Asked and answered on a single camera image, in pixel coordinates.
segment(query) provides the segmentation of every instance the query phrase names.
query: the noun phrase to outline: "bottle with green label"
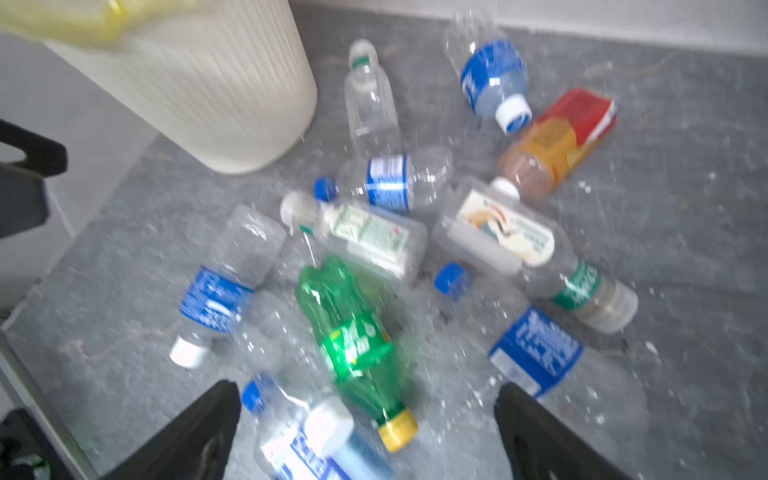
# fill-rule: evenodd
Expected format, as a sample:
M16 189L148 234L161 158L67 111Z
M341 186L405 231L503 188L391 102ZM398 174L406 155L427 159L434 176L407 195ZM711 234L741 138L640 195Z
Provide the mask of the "bottle with green label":
M312 234L328 250L386 280L411 283L427 246L427 229L373 205L340 200L315 200L289 192L280 204L280 218L291 229Z
M579 258L563 228L520 203L506 178L464 180L432 235L462 260L514 277L527 295L550 299L598 332L618 332L637 312L637 294Z
M419 425L400 398L395 347L349 266L331 256L319 269L307 267L296 301L312 323L336 388L376 419L390 452L408 445Z

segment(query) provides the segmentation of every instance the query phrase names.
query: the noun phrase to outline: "bottle with white label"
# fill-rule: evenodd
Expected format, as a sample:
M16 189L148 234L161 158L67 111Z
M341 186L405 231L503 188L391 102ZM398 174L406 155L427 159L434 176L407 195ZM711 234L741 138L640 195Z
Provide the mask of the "bottle with white label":
M231 336L287 237L275 220L244 205L235 209L181 300L184 323L171 360L195 369L214 339Z
M427 147L412 154L382 155L366 163L355 159L336 176L315 182L315 198L358 200L387 210L419 210L432 204L453 174L448 148Z
M328 204L299 191L283 198L280 218L292 233L311 233L328 250L396 282L415 279L427 246L427 229L416 220L351 201Z
M495 117L506 134L531 123L525 62L499 27L468 10L454 17L443 46L477 115Z
M432 235L482 271L513 276L534 298L551 300L602 333L623 329L637 294L580 259L554 220L521 204L503 177L490 185L466 179L446 204Z
M366 160L401 153L402 135L392 87L370 41L359 39L352 43L349 67L344 95L355 153Z
M455 305L449 328L471 343L462 349L467 358L458 356L460 362L488 356L507 379L611 460L629 455L644 437L643 386L568 335L509 280L473 281L464 268L449 263L435 278L435 288Z
M394 479L389 463L354 431L352 414L327 380L296 369L281 380L261 373L243 391L243 405L257 422L257 464L272 478Z

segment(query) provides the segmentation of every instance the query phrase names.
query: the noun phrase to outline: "white bottle cap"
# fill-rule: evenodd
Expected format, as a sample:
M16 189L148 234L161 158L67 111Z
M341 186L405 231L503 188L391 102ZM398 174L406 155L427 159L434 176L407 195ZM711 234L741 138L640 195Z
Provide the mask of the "white bottle cap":
M509 179L504 177L496 177L493 179L490 188L503 193L507 197L511 197L515 200L520 200L520 190L517 185L513 184Z
M344 445L355 429L355 420L341 399L332 397L312 409L304 422L306 444L322 458Z
M189 343L179 336L170 349L170 359L185 369L196 369L203 362L207 353L207 347Z
M349 47L349 67L351 68L355 61L360 57L368 57L371 65L379 63L379 56L376 54L376 47L370 40L359 38Z
M531 123L533 112L521 94L512 95L496 108L496 121L506 134L521 131Z
M280 203L280 219L293 230L301 226L313 227L319 216L319 202L298 190L289 192Z
M584 323L601 333L616 333L629 324L637 313L637 294L616 280L616 290L608 303L598 314L586 319Z

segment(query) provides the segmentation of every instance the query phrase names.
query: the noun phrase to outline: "blue label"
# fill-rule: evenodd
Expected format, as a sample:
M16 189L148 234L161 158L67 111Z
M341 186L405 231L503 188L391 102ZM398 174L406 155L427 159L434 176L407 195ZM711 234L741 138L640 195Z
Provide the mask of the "blue label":
M472 110L475 110L480 94L491 84L492 78L515 70L523 70L525 74L525 63L509 40L492 41L475 51L462 72L462 90Z
M247 286L227 280L203 267L181 300L181 313L214 330L228 333L240 321L245 299L253 293Z
M277 469L276 480L350 480L332 459L315 455L301 430L280 460L282 465Z
M584 347L531 307L488 354L491 362L530 396L539 397L573 368Z
M374 157L368 163L368 201L387 210L408 211L408 155Z

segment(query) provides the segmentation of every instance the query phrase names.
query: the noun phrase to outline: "blue bottle cap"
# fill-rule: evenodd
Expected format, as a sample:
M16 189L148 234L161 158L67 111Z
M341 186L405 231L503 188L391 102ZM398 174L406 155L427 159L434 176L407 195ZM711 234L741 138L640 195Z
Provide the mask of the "blue bottle cap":
M248 409L249 412L258 413L264 410L264 405L261 402L261 392L259 392L259 387L256 386L256 383L253 380L251 380L245 387L245 390L243 390L243 397L241 400L243 406Z
M444 265L435 277L435 288L443 295L450 297L461 296L472 281L472 276L458 263Z
M324 202L335 200L336 179L333 177L320 177L315 181L315 198Z

